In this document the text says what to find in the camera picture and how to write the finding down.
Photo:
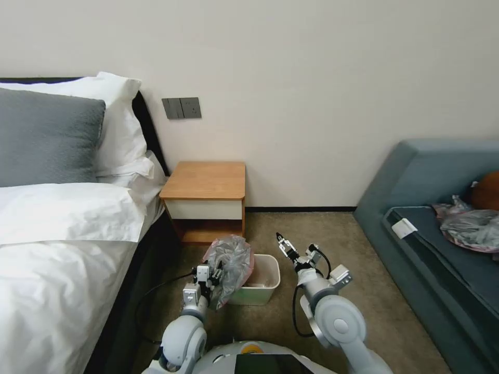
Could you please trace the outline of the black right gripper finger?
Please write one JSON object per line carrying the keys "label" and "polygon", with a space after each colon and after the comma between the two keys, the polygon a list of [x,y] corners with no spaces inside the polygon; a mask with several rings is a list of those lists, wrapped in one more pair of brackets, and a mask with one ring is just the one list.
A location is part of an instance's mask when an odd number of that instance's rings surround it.
{"label": "black right gripper finger", "polygon": [[296,251],[293,244],[279,233],[279,249],[288,259],[298,259],[299,253]]}
{"label": "black right gripper finger", "polygon": [[279,232],[275,233],[280,251],[289,260],[293,260],[293,245]]}

